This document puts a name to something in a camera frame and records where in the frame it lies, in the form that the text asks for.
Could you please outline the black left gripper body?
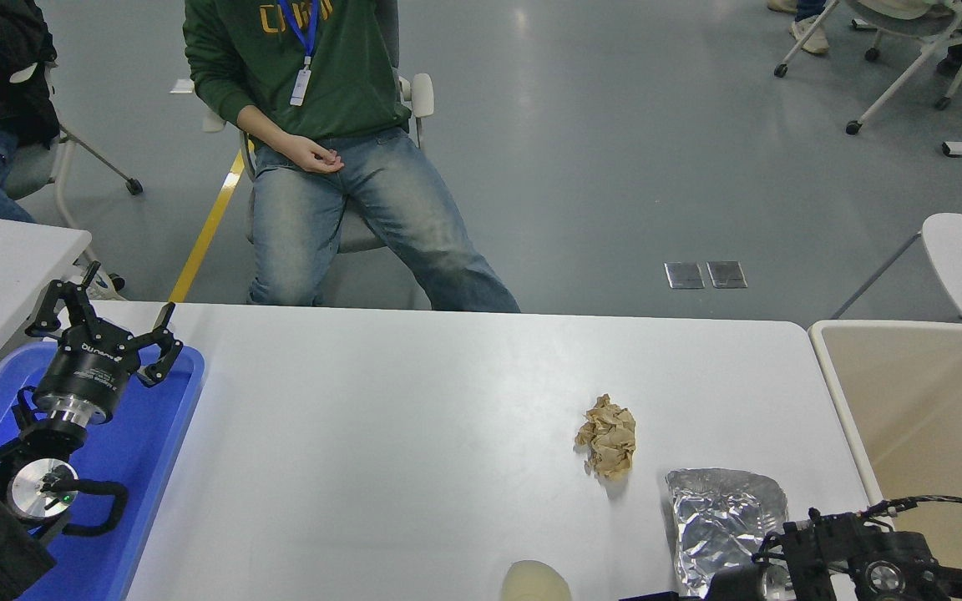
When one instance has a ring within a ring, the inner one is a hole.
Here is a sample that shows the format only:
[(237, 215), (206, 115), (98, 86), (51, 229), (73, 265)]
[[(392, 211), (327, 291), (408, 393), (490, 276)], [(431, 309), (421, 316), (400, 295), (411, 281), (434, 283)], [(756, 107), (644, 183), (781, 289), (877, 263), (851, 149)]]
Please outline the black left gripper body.
[(97, 335), (70, 327), (33, 393), (34, 403), (48, 411), (54, 398), (78, 398), (102, 412), (117, 411), (131, 374), (139, 369), (139, 353), (123, 350), (131, 334), (111, 327)]

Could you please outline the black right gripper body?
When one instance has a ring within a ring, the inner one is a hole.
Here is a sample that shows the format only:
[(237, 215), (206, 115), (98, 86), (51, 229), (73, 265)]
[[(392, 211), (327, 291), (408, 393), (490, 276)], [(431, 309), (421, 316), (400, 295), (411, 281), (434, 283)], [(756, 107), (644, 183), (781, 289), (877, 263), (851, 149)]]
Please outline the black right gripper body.
[(711, 577), (703, 600), (759, 601), (765, 599), (767, 564), (741, 564), (718, 571)]

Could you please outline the person's right hand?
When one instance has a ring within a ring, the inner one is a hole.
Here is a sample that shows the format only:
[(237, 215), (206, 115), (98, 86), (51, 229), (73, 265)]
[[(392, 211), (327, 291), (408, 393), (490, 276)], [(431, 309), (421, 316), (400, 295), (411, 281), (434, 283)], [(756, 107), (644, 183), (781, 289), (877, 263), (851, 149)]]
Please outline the person's right hand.
[(345, 166), (335, 149), (321, 147), (316, 141), (300, 134), (283, 134), (277, 152), (286, 156), (307, 174), (335, 174)]

